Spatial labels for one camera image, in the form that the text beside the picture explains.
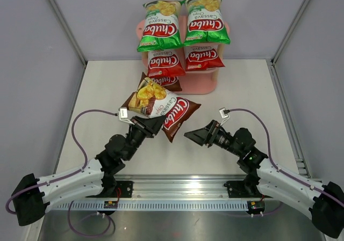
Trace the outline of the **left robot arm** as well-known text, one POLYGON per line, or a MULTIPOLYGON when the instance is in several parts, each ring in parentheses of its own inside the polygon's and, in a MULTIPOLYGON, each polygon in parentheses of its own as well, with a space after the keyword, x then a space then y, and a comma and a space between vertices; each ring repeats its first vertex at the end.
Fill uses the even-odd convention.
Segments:
POLYGON ((114 175, 132 159, 146 138, 154 138, 165 116, 131 118, 126 135, 113 135, 105 149, 85 164, 59 174, 24 176, 11 195, 19 226, 30 225, 54 207, 89 196, 112 196, 117 187, 114 175))

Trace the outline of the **red Chuba chips bag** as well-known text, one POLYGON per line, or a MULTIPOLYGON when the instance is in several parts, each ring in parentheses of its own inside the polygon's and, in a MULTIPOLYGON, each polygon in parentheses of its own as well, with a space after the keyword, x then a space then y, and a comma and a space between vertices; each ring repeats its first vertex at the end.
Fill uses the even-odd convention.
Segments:
POLYGON ((216 45, 186 46, 184 55, 186 71, 204 71, 225 66, 216 45))
POLYGON ((176 50, 155 50, 148 52, 148 77, 184 76, 185 70, 176 50))

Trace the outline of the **brown Chuba chips bag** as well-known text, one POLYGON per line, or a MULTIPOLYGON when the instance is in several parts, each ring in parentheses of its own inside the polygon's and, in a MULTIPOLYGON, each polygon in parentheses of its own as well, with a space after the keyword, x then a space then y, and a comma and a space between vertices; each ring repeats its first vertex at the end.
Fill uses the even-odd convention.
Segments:
POLYGON ((151 80, 171 92, 182 91, 182 87, 178 77, 151 77, 151 80))
POLYGON ((146 74, 142 74, 137 90, 127 98, 123 107, 148 118, 165 116, 162 130, 169 142, 173 142, 183 122, 189 119, 201 104, 167 90, 146 74))

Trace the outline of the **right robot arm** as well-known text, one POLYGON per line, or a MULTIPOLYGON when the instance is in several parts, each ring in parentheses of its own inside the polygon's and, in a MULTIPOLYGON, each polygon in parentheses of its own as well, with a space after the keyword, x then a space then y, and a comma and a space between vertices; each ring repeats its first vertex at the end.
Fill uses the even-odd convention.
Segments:
POLYGON ((268 155, 256 148, 247 128, 231 135, 219 122, 186 132, 184 136, 200 146, 216 145, 238 157, 246 173, 244 190, 279 200, 308 217, 323 234, 339 238, 343 232, 343 190, 334 182, 323 184, 305 178, 282 166, 274 165, 268 155))

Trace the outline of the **green Chuba chips bag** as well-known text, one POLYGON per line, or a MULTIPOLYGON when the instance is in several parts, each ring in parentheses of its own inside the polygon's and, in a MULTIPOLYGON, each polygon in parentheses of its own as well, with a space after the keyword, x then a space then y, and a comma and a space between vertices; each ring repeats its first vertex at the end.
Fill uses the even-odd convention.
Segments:
POLYGON ((188 12, 185 46, 200 43, 229 45, 229 38, 220 6, 222 0, 185 0, 188 12))
POLYGON ((180 1, 157 0, 145 3, 145 23, 137 47, 138 52, 178 49, 183 46, 179 15, 180 1))

